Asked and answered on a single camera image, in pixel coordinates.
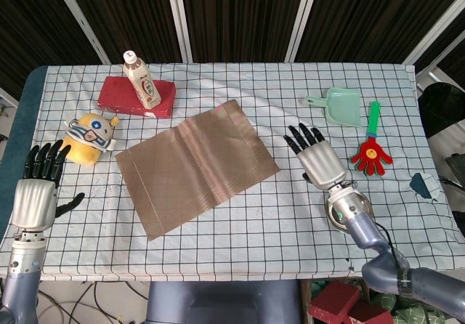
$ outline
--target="robot finger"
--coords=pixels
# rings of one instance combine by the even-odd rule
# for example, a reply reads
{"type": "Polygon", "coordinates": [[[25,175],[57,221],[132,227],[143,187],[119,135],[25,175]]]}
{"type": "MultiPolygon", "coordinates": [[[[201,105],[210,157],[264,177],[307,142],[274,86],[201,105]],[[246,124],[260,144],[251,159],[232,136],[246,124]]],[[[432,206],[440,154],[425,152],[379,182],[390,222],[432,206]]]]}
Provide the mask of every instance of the robot finger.
{"type": "Polygon", "coordinates": [[[316,128],[312,128],[313,134],[315,134],[315,138],[318,140],[318,142],[325,141],[324,136],[320,133],[320,131],[316,128]]]}
{"type": "Polygon", "coordinates": [[[34,179],[40,179],[41,178],[42,168],[44,167],[45,157],[47,155],[47,152],[49,152],[49,150],[50,150],[50,142],[46,143],[45,146],[43,146],[39,150],[39,153],[37,153],[36,160],[34,161],[34,168],[32,170],[32,177],[34,179]]]}
{"type": "Polygon", "coordinates": [[[26,157],[26,162],[24,163],[23,179],[30,179],[32,177],[32,169],[38,151],[38,145],[32,147],[32,150],[29,151],[28,156],[26,157]]]}
{"type": "Polygon", "coordinates": [[[299,145],[302,146],[302,149],[305,150],[308,147],[308,144],[305,142],[304,138],[299,133],[299,131],[297,129],[295,129],[293,126],[289,126],[289,130],[291,131],[293,136],[296,138],[299,145]]]}
{"type": "Polygon", "coordinates": [[[300,153],[300,148],[297,144],[287,135],[284,135],[284,140],[288,143],[289,147],[293,150],[295,154],[300,153]]]}
{"type": "Polygon", "coordinates": [[[55,212],[55,218],[58,218],[62,216],[63,214],[68,213],[69,211],[73,210],[75,207],[77,207],[84,199],[84,196],[85,194],[81,192],[70,203],[64,204],[62,206],[58,206],[55,212]]]}
{"type": "Polygon", "coordinates": [[[57,156],[58,150],[60,149],[61,145],[63,145],[63,140],[58,140],[53,146],[50,148],[49,153],[46,155],[46,160],[44,164],[44,170],[42,171],[42,178],[43,179],[50,179],[52,175],[52,169],[55,162],[55,157],[57,156]]]}
{"type": "Polygon", "coordinates": [[[63,164],[65,162],[66,156],[71,151],[71,146],[65,146],[61,151],[60,154],[55,159],[55,163],[53,165],[52,174],[50,179],[55,181],[55,187],[60,185],[61,173],[63,172],[63,164]]]}
{"type": "Polygon", "coordinates": [[[299,123],[299,127],[304,133],[305,137],[307,138],[308,143],[310,146],[316,144],[317,142],[315,141],[315,138],[313,137],[312,133],[310,133],[310,130],[305,126],[303,123],[299,123]]]}
{"type": "Polygon", "coordinates": [[[309,184],[312,183],[312,180],[310,180],[310,178],[308,177],[308,174],[307,174],[307,173],[303,173],[303,174],[302,174],[302,177],[303,177],[304,180],[305,180],[306,182],[308,182],[309,184]]]}

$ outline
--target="red box on floor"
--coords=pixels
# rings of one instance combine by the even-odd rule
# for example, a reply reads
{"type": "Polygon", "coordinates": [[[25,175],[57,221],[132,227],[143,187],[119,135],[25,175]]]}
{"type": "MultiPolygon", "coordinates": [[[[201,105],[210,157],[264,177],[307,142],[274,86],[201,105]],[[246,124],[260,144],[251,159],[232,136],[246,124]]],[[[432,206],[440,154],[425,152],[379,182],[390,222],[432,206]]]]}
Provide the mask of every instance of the red box on floor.
{"type": "Polygon", "coordinates": [[[360,298],[353,285],[331,282],[309,305],[309,314],[327,324],[341,324],[360,298]]]}
{"type": "Polygon", "coordinates": [[[344,319],[344,324],[393,324],[391,314],[384,308],[358,302],[344,319]]]}
{"type": "Polygon", "coordinates": [[[131,81],[126,77],[108,76],[103,83],[97,105],[104,111],[157,118],[170,118],[176,86],[173,82],[153,81],[160,93],[161,103],[151,110],[144,108],[131,81]]]}

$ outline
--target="dustpan handle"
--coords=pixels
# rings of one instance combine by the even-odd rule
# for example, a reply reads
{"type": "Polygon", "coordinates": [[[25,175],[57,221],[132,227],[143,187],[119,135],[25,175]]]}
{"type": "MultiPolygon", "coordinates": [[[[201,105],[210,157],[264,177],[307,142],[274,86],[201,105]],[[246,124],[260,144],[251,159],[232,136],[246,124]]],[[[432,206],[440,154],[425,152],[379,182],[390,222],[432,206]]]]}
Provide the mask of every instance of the dustpan handle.
{"type": "Polygon", "coordinates": [[[305,97],[305,101],[307,101],[308,105],[310,106],[316,106],[317,108],[325,108],[328,100],[324,97],[311,97],[307,95],[305,97]]]}
{"type": "Polygon", "coordinates": [[[378,117],[381,105],[377,101],[373,101],[370,105],[370,119],[368,120],[368,133],[376,135],[378,128],[378,117]]]}

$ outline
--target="robotic arm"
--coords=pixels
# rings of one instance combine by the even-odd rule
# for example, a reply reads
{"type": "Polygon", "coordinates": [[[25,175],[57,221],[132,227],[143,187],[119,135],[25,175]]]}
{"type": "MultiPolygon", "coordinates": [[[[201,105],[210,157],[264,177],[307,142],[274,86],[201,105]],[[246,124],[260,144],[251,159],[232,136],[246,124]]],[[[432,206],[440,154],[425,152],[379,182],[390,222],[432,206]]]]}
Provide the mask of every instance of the robotic arm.
{"type": "Polygon", "coordinates": [[[388,243],[367,214],[363,195],[350,183],[344,183],[346,170],[329,142],[316,128],[312,128],[313,134],[302,123],[299,128],[307,141],[293,126],[289,127],[300,147],[292,138],[284,139],[304,167],[304,178],[320,190],[329,191],[329,205],[357,246],[379,254],[362,267],[368,286],[378,292],[417,299],[465,320],[465,282],[427,268],[410,268],[407,259],[388,243]]]}
{"type": "Polygon", "coordinates": [[[0,309],[0,323],[38,323],[37,293],[47,246],[44,231],[55,218],[74,209],[82,202],[79,193],[70,203],[57,207],[57,188],[66,155],[71,146],[62,140],[40,150],[32,148],[26,158],[23,179],[16,186],[12,224],[20,229],[13,241],[7,281],[0,309]]]}
{"type": "MultiPolygon", "coordinates": [[[[310,132],[302,123],[299,127],[305,139],[294,127],[289,129],[300,146],[292,138],[284,138],[302,163],[304,178],[329,191],[328,217],[335,211],[359,248],[372,248],[379,254],[362,267],[367,284],[376,291],[408,296],[465,320],[465,283],[426,268],[411,269],[367,214],[367,198],[345,182],[346,170],[323,135],[316,128],[310,132]]],[[[44,231],[84,197],[80,193],[69,204],[55,208],[63,163],[70,150],[67,146],[58,154],[61,146],[60,140],[40,150],[34,147],[26,159],[23,179],[18,182],[12,223],[21,233],[15,235],[12,246],[0,324],[38,323],[37,293],[47,245],[44,231]]]]}

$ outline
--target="white tablecloth with grid lines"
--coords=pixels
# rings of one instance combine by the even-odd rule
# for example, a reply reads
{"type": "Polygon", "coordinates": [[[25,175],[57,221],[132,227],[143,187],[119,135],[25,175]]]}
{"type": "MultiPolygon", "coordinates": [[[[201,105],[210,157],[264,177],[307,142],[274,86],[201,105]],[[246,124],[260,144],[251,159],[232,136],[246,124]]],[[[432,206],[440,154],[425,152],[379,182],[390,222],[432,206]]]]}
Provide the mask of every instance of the white tablecloth with grid lines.
{"type": "MultiPolygon", "coordinates": [[[[465,267],[465,240],[444,193],[426,200],[409,187],[416,172],[437,178],[421,127],[411,66],[353,63],[242,63],[150,65],[152,77],[173,81],[171,119],[118,115],[116,150],[93,167],[65,164],[59,204],[86,193],[82,204],[56,220],[49,236],[44,279],[72,280],[272,280],[360,275],[373,251],[362,251],[326,219],[326,195],[302,179],[302,168],[282,136],[286,127],[318,127],[349,168],[348,179],[373,204],[376,221],[392,234],[412,267],[465,267]],[[378,142],[393,157],[383,177],[366,177],[347,160],[366,128],[327,123],[321,108],[303,97],[324,96],[332,86],[359,89],[367,122],[370,102],[381,103],[378,142]],[[165,236],[148,242],[122,180],[115,154],[189,116],[236,99],[282,169],[165,236]]],[[[107,76],[121,65],[51,66],[34,134],[43,145],[64,136],[63,121],[102,113],[97,99],[107,76]]],[[[15,227],[0,248],[7,271],[15,227]]]]}

